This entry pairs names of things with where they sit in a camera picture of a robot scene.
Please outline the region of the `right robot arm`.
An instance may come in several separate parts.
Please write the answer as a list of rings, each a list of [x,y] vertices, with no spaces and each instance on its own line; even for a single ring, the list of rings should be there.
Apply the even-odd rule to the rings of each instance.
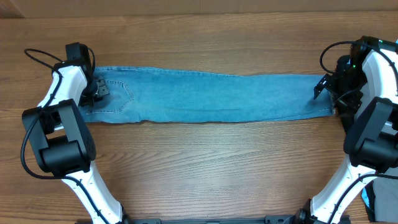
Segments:
[[[365,186],[397,167],[397,43],[362,36],[350,41],[314,88],[328,90],[341,115],[345,158],[325,188],[281,223],[349,223],[343,212]]]

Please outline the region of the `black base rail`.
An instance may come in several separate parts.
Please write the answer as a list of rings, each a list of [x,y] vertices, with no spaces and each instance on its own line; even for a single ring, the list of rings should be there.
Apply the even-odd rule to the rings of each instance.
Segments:
[[[294,215],[267,215],[264,218],[226,218],[209,220],[161,220],[153,219],[128,219],[129,224],[293,224]]]

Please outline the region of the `grey trousers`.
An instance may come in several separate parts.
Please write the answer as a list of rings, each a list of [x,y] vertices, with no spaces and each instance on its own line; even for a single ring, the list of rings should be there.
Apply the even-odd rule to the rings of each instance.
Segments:
[[[397,180],[376,178],[374,213],[377,222],[397,223]]]

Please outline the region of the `black garment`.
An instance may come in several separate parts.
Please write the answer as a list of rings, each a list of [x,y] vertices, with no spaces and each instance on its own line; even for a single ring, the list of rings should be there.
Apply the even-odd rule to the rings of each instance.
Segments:
[[[334,99],[334,105],[345,132],[347,132],[353,124],[353,115],[346,103],[343,102],[344,99],[340,97],[352,89],[345,82],[345,75],[350,66],[350,56],[344,55],[337,60],[335,69],[335,72],[338,74],[338,96]]]

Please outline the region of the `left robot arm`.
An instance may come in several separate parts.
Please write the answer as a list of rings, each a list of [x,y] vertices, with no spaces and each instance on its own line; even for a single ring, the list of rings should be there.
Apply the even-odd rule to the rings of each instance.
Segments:
[[[128,223],[123,206],[108,190],[95,163],[94,139],[80,113],[108,95],[96,78],[95,55],[85,44],[66,45],[66,60],[50,66],[52,84],[44,99],[22,113],[24,170],[42,180],[61,180],[80,199],[92,223]]]

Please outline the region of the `light blue denim jeans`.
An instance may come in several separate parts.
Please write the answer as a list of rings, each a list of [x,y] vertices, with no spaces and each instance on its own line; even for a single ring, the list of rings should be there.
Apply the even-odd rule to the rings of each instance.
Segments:
[[[109,94],[80,112],[86,122],[238,123],[333,115],[319,75],[238,76],[154,67],[98,67]]]

